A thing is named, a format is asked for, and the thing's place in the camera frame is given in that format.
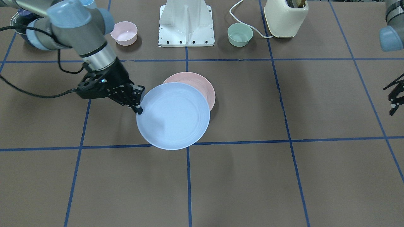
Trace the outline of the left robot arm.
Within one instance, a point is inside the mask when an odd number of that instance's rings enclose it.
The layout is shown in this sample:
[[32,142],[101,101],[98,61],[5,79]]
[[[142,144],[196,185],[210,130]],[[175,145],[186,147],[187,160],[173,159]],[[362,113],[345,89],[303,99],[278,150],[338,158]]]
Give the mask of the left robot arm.
[[[392,52],[403,50],[404,47],[404,9],[403,0],[386,0],[385,1],[385,21],[387,26],[379,31],[379,42],[382,51]],[[384,90],[395,86],[389,93],[391,109],[389,115],[394,115],[397,109],[403,105],[404,98],[399,96],[403,93],[403,74],[397,79],[389,83]]]

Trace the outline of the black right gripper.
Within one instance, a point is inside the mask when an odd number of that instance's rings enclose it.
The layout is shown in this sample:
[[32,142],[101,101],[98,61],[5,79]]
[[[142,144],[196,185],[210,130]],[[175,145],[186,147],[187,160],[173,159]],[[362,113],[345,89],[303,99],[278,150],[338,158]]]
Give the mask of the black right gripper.
[[114,102],[132,108],[135,114],[141,115],[143,108],[140,106],[144,86],[136,85],[129,78],[129,74],[119,58],[103,70],[94,71],[90,69],[88,63],[83,63],[87,73],[102,74],[102,82],[106,83],[109,95],[106,98]]

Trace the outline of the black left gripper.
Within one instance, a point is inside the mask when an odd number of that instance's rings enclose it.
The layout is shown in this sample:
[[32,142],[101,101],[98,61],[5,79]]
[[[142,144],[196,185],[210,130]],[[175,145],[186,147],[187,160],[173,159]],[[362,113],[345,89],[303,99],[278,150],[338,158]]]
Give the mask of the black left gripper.
[[395,112],[398,110],[400,105],[404,103],[404,74],[400,75],[397,79],[389,83],[387,86],[383,88],[383,90],[389,89],[394,86],[394,89],[389,93],[388,100],[391,102],[391,109],[389,111],[389,115],[393,116]]

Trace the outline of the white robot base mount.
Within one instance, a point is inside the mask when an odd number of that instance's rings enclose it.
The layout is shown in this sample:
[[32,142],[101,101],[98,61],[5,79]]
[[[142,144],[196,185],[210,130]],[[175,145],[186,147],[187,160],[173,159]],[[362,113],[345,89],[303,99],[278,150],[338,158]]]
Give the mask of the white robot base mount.
[[160,6],[160,47],[209,47],[215,44],[212,8],[204,0],[167,0]]

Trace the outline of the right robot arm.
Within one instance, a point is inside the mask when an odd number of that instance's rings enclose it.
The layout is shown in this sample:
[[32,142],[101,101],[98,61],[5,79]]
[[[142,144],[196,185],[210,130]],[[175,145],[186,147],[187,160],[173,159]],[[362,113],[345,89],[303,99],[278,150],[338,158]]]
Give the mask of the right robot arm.
[[2,7],[22,9],[38,15],[28,25],[12,25],[4,30],[22,29],[28,43],[39,50],[74,49],[87,73],[78,86],[51,99],[75,92],[82,99],[109,98],[142,114],[144,86],[136,85],[108,44],[105,35],[114,29],[107,9],[90,8],[82,0],[2,0]]

